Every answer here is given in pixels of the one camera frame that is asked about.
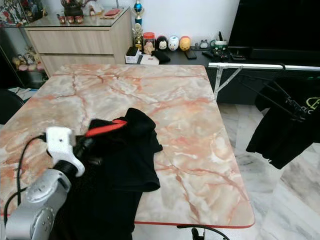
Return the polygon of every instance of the small box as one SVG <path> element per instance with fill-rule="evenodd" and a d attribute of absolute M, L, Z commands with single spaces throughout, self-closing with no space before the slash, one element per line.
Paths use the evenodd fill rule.
<path fill-rule="evenodd" d="M 139 48 L 131 46 L 125 55 L 125 63 L 127 64 L 137 64 L 140 56 Z"/>

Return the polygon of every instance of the cabinet drawer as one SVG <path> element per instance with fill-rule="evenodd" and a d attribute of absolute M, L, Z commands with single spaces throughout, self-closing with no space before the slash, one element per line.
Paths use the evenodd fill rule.
<path fill-rule="evenodd" d="M 41 58 L 49 77 L 65 64 L 115 64 L 113 56 L 41 55 Z"/>
<path fill-rule="evenodd" d="M 40 54 L 113 54 L 108 30 L 29 31 Z"/>

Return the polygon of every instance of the black chair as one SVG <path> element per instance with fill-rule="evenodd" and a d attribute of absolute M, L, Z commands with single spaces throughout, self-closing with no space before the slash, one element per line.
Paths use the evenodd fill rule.
<path fill-rule="evenodd" d="M 0 124 L 6 124 L 23 105 L 24 101 L 17 94 L 0 89 Z"/>

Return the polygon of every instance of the white wall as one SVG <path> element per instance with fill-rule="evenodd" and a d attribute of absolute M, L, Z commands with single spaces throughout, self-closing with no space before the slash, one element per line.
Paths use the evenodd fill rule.
<path fill-rule="evenodd" d="M 116 6 L 116 0 L 100 0 L 104 6 Z M 133 7 L 135 0 L 118 0 L 120 6 Z M 59 0 L 42 0 L 50 13 L 62 9 Z M 229 39 L 239 0 L 141 0 L 145 8 L 142 17 L 144 32 L 156 36 L 187 35 L 192 43 L 212 40 L 222 32 Z"/>

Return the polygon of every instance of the wooden cabinet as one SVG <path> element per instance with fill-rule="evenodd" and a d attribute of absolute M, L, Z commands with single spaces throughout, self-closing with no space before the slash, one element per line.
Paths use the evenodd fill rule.
<path fill-rule="evenodd" d="M 49 77 L 65 64 L 125 64 L 133 41 L 128 8 L 114 20 L 88 16 L 79 25 L 63 26 L 56 18 L 43 17 L 25 28 Z"/>

